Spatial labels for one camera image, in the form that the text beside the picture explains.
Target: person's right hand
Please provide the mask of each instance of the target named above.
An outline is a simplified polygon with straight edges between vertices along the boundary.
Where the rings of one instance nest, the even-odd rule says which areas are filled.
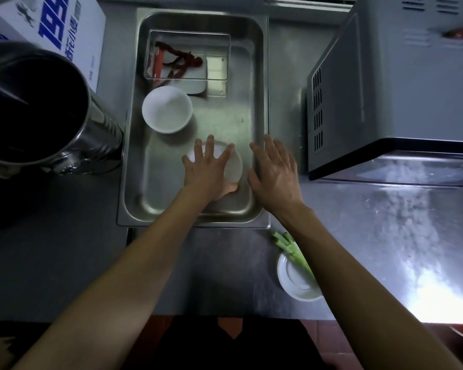
[[[297,162],[279,140],[273,142],[269,135],[265,135],[264,140],[265,150],[254,142],[250,143],[250,148],[259,161],[261,179],[250,169],[248,181],[262,206],[278,217],[283,211],[303,204]]]

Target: cardboard box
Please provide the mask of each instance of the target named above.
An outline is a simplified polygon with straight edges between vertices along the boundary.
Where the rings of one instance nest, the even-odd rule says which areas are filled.
[[[71,60],[96,92],[106,17],[96,0],[11,0],[0,40],[29,41]]]

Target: person's left hand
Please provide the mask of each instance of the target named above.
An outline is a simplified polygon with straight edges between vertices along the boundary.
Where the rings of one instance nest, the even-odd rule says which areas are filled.
[[[236,191],[238,184],[226,181],[223,176],[234,148],[235,146],[230,144],[219,158],[214,158],[214,136],[207,137],[204,155],[202,140],[196,139],[195,162],[191,162],[187,156],[182,157],[185,166],[184,186],[195,187],[207,202],[221,199],[227,193]]]

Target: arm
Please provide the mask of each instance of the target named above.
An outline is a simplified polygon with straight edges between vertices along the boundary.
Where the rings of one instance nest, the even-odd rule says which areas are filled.
[[[196,140],[195,163],[187,157],[184,188],[167,210],[122,257],[50,326],[18,362],[25,369],[120,368],[171,274],[180,243],[206,205],[236,190],[223,178],[233,150],[213,157],[214,139]]]
[[[463,365],[355,260],[302,202],[297,164],[281,142],[251,144],[261,166],[249,183],[264,207],[291,233],[366,370],[463,370]]]

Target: red tile floor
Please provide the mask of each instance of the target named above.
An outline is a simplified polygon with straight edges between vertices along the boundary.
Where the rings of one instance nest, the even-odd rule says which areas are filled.
[[[123,369],[144,368],[150,364],[161,336],[170,326],[172,316],[152,316],[132,348]],[[322,358],[336,370],[363,370],[336,321],[302,320]],[[218,324],[232,338],[242,330],[241,318],[218,318]],[[463,338],[447,325],[427,324],[427,327],[463,362]]]

